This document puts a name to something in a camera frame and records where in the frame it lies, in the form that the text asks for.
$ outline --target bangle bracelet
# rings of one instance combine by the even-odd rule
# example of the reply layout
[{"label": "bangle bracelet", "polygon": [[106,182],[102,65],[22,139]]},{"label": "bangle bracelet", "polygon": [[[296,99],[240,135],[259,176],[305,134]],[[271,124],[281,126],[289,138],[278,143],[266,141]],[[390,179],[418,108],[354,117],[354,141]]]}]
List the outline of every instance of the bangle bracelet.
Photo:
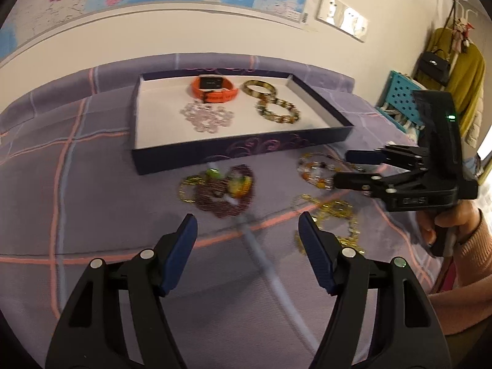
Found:
[{"label": "bangle bracelet", "polygon": [[[261,91],[253,90],[250,86],[260,86],[267,89],[270,93],[263,93]],[[246,81],[243,83],[242,89],[247,95],[255,98],[260,98],[262,96],[272,98],[277,94],[277,89],[275,86],[270,85],[270,83],[266,83],[265,81]]]},{"label": "bangle bracelet", "polygon": [[[277,115],[272,111],[267,109],[268,104],[279,105],[282,108],[287,109],[291,115]],[[277,123],[296,123],[299,120],[299,110],[294,106],[294,104],[281,100],[280,98],[267,99],[266,97],[261,97],[256,103],[256,110],[258,113],[267,120]]]}]

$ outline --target watch face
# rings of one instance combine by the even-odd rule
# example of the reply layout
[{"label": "watch face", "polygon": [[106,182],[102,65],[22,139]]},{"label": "watch face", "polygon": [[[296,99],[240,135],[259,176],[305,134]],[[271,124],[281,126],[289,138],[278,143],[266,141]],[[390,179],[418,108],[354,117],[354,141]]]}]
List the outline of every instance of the watch face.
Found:
[{"label": "watch face", "polygon": [[224,78],[221,76],[200,76],[200,89],[218,90],[222,88]]}]

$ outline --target pink sleeve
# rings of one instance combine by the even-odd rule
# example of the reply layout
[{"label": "pink sleeve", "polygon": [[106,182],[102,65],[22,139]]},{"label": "pink sleeve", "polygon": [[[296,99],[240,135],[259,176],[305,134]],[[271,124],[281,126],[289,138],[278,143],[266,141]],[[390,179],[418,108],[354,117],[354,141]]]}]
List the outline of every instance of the pink sleeve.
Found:
[{"label": "pink sleeve", "polygon": [[492,237],[483,217],[473,236],[455,249],[454,264],[459,287],[492,275]]}]

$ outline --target plaid bedspread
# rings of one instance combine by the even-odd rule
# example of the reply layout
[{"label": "plaid bedspread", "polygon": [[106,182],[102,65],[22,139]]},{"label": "plaid bedspread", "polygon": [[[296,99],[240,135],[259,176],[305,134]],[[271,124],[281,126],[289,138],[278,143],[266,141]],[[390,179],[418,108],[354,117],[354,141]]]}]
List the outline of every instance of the plaid bedspread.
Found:
[{"label": "plaid bedspread", "polygon": [[[265,148],[251,140],[241,154],[217,164],[222,170],[239,163],[253,169],[253,203],[239,218],[216,219],[177,195],[180,180],[205,164],[141,177],[130,156],[129,102],[137,76],[193,68],[295,73],[355,128],[344,143],[263,155],[249,156]],[[188,367],[308,367],[334,298],[317,285],[294,241],[298,214],[291,205],[302,193],[350,202],[366,256],[403,256],[430,290],[441,262],[422,248],[412,214],[388,214],[359,192],[320,191],[296,172],[306,151],[343,156],[347,149],[374,149],[388,141],[410,143],[352,88],[353,80],[340,73],[281,59],[170,54],[80,71],[12,103],[0,114],[0,309],[26,350],[44,365],[57,319],[90,260],[129,259],[175,231],[191,212],[199,237],[178,287],[163,300]],[[343,221],[324,227],[348,234]],[[130,356],[140,361],[125,294],[121,305]],[[367,353],[374,313],[371,292],[356,360]]]}]

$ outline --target blue gripper pad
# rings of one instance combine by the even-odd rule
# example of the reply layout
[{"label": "blue gripper pad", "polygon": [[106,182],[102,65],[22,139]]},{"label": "blue gripper pad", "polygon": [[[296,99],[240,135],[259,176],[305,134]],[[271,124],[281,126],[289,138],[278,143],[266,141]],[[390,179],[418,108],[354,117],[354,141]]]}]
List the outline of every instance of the blue gripper pad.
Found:
[{"label": "blue gripper pad", "polygon": [[381,151],[349,150],[345,159],[353,164],[379,165],[386,161],[386,155]]},{"label": "blue gripper pad", "polygon": [[299,236],[303,242],[307,257],[311,263],[312,270],[318,284],[323,287],[329,294],[335,289],[335,280],[333,279],[333,263],[326,253],[321,241],[316,233],[316,227],[312,221],[309,212],[304,212],[299,217]]},{"label": "blue gripper pad", "polygon": [[161,289],[168,294],[174,289],[185,269],[188,257],[198,236],[198,222],[193,215],[187,216],[176,232],[178,239],[169,253],[162,270]]}]

